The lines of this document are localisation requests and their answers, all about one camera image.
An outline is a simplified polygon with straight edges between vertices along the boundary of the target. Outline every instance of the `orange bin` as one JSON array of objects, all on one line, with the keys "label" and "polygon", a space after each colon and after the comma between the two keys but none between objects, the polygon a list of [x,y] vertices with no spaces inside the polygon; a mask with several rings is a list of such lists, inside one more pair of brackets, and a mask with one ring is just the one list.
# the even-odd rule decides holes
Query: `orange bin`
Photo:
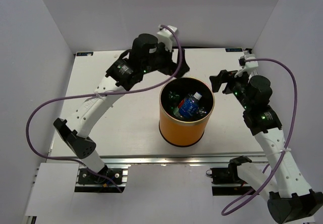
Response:
[{"label": "orange bin", "polygon": [[[185,122],[172,117],[172,108],[169,103],[169,92],[177,92],[184,98],[189,93],[199,92],[202,95],[199,101],[208,114],[193,122]],[[214,94],[207,84],[191,78],[183,77],[166,84],[159,96],[159,130],[163,138],[177,147],[189,147],[196,144],[203,136],[206,124],[214,108]]]}]

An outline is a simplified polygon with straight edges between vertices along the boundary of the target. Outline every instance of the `plastic bottle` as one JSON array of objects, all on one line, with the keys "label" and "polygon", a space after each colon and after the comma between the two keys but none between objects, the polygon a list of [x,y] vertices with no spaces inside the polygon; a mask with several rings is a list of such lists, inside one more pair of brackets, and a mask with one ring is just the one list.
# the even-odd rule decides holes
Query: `plastic bottle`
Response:
[{"label": "plastic bottle", "polygon": [[198,110],[198,101],[201,98],[202,95],[198,92],[196,92],[193,96],[188,96],[179,104],[179,110],[177,112],[174,112],[174,115],[177,117],[183,117],[185,119],[192,118]]}]

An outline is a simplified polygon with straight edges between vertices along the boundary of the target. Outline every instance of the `table surface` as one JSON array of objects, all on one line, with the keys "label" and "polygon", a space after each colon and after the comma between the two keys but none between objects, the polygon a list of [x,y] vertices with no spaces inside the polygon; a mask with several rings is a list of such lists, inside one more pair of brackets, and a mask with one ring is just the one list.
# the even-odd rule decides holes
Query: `table surface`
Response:
[{"label": "table surface", "polygon": [[[106,70],[123,51],[96,51],[92,56],[75,57],[66,95],[92,93]],[[185,76],[198,78],[210,86],[209,76],[220,70],[239,69],[243,52],[226,52],[224,48],[186,49],[190,71]],[[177,50],[173,54],[176,61]],[[165,80],[159,72],[144,76],[133,89],[145,88]],[[167,143],[159,133],[159,94],[161,87],[148,92],[125,95],[93,127],[90,137],[101,156],[205,155],[219,153],[262,152],[260,145],[243,122],[243,108],[233,95],[215,94],[214,111],[204,136],[195,145],[179,148]],[[61,118],[65,119],[84,99],[66,100]],[[51,156],[75,156],[55,132]]]}]

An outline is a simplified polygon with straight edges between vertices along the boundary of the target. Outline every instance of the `wall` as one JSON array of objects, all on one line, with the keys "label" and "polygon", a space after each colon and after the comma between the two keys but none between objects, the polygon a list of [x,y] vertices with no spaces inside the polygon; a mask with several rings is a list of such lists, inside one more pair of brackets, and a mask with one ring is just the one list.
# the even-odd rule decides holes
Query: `wall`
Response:
[{"label": "wall", "polygon": [[[323,191],[322,147],[322,45],[323,0],[279,0],[254,52],[285,63],[298,85],[298,112],[291,140],[293,155],[315,191]],[[288,133],[292,115],[293,85],[279,66],[259,62],[260,72],[272,82],[271,105]],[[323,210],[316,215],[323,223]]]},{"label": "wall", "polygon": [[[45,100],[61,96],[73,55],[42,0],[0,0],[1,223],[21,223],[41,159],[28,148],[25,124]],[[32,122],[31,137],[48,151],[59,105]]]},{"label": "wall", "polygon": [[253,47],[278,0],[44,0],[73,52],[130,48],[159,24],[184,45]]}]

